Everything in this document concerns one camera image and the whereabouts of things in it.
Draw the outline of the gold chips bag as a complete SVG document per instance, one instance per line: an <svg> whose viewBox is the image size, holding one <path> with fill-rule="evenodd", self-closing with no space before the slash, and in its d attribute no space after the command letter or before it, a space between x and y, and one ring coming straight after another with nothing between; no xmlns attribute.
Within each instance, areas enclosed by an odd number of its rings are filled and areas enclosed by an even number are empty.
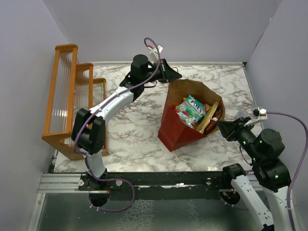
<svg viewBox="0 0 308 231"><path fill-rule="evenodd" d="M207 111L206 115L204 116L204 118L202 119L199 127L198 127L198 131L200 133L204 133L204 130L206 129L206 127L209 125L211 118L213 117L216 109L219 106L219 102L215 102L211 108L209 108L209 110Z"/></svg>

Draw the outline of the teal Fox's candy bag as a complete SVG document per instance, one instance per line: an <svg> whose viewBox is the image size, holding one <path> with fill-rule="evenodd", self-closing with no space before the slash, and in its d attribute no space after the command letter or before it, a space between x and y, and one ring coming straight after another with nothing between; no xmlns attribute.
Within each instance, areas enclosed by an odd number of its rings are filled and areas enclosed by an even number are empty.
<svg viewBox="0 0 308 231"><path fill-rule="evenodd" d="M175 112L183 123L194 128L199 120L206 115L206 108L204 104L189 95L180 105L175 107Z"/></svg>

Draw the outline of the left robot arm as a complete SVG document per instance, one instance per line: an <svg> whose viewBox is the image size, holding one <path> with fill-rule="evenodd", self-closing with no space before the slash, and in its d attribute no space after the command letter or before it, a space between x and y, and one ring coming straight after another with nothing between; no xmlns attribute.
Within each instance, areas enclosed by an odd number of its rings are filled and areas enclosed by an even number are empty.
<svg viewBox="0 0 308 231"><path fill-rule="evenodd" d="M106 140L106 125L122 109L141 96L148 82L170 83L182 77L171 68L165 59L151 63L147 56L134 56L130 71L119 84L116 91L107 99L91 109L77 111L71 139L73 151L83 155L87 172L91 175L90 185L101 190L106 185L106 167L101 149Z"/></svg>

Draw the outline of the red paper bag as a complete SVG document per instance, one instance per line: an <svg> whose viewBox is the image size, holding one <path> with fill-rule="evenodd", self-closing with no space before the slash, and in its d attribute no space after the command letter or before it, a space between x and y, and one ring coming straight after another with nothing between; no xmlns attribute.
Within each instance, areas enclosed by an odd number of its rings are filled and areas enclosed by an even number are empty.
<svg viewBox="0 0 308 231"><path fill-rule="evenodd" d="M184 124L175 112L175 105L182 103L183 99L189 95L210 106L215 102L219 102L218 108L220 112L213 116L214 119L210 120L209 126L206 127L203 133ZM217 121L224 120L224 118L225 106L221 96L202 82L179 79L169 83L158 138L172 152L214 134L218 131Z"/></svg>

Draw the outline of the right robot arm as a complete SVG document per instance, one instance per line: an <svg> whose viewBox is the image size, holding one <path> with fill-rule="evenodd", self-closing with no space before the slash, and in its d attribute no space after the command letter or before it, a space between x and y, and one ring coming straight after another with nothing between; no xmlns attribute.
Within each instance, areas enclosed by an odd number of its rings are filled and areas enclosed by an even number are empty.
<svg viewBox="0 0 308 231"><path fill-rule="evenodd" d="M285 164L279 159L285 149L279 132L264 129L258 136L252 133L251 118L234 121L217 121L223 138L237 141L252 159L252 171L267 197L269 207L258 196L240 164L223 168L221 183L226 188L234 188L253 215L261 231L295 231L289 216L293 203L287 201L287 191L291 177Z"/></svg>

